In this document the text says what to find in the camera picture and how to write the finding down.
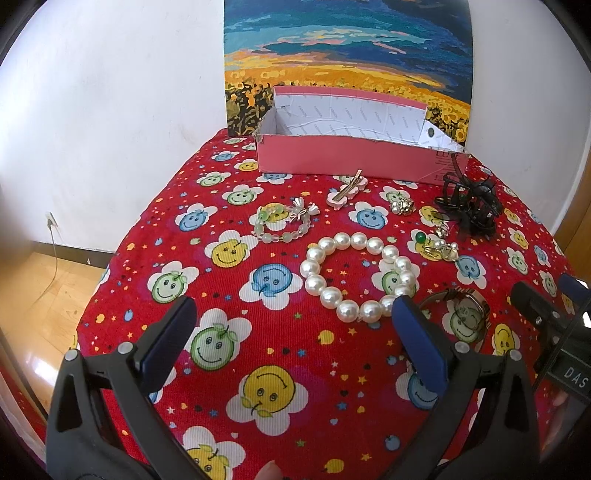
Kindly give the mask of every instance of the sunflower field painting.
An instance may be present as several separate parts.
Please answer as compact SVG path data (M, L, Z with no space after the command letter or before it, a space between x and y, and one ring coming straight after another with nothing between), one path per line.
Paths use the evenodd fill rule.
M275 85L358 88L428 105L464 144L472 100L468 0L225 0L230 135L254 132Z

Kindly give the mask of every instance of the white wall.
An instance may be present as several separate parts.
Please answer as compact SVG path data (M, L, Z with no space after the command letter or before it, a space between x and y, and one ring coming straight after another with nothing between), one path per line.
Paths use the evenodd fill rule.
M578 182L591 74L539 0L470 0L468 148L550 228ZM222 0L48 0L0 67L0 186L30 236L113 251L225 126Z

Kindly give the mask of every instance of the pink box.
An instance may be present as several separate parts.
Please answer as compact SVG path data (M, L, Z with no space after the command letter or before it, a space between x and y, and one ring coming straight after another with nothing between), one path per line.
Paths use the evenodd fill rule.
M427 105L394 95L333 87L276 86L274 106L254 133L266 173L354 175L443 185L452 152L469 154L425 120Z

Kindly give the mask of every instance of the pink hair clip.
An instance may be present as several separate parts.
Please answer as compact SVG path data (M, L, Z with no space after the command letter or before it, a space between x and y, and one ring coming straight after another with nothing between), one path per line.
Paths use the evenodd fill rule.
M368 179L361 176L361 170L358 170L351 181L342 186L338 192L331 192L326 197L326 203L328 203L335 210L340 210L347 202L360 190L363 190L368 184Z

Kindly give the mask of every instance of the pearl bracelet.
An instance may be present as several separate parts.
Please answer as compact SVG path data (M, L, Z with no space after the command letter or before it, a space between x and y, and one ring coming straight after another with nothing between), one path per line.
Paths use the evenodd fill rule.
M367 249L372 255L382 255L382 259L400 270L401 285L394 289L393 295L384 295L380 301L367 300L361 307L354 300L343 300L343 294L337 287L327 287L326 279L320 275L320 265L327 255L332 255L335 250L346 250L353 247L356 250ZM300 264L300 274L306 279L306 291L320 297L320 303L331 310L336 309L339 320L349 323L355 320L363 320L366 323L377 322L382 315L392 315L394 300L402 295L412 296L412 287L417 281L411 271L412 262L408 257L401 257L398 248L394 245L384 245L382 239L373 236L367 238L364 233L357 232L349 236L346 233L337 233L334 238L325 236L318 241L315 247L308 249L306 260Z

